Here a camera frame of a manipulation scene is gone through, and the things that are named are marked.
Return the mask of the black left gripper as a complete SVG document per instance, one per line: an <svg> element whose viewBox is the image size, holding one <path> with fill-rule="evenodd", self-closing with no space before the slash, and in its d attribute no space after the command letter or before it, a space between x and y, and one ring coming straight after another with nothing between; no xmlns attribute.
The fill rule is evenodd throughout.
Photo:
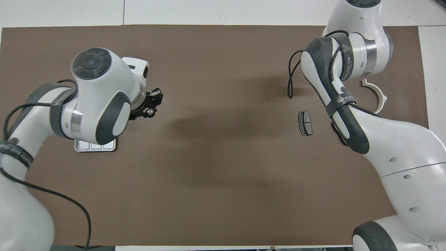
<svg viewBox="0 0 446 251"><path fill-rule="evenodd" d="M156 88L146 93L144 101L137 108L130 111L129 121L136 120L139 117L150 119L155 116L158 105L161 105L163 93L161 89Z"/></svg>

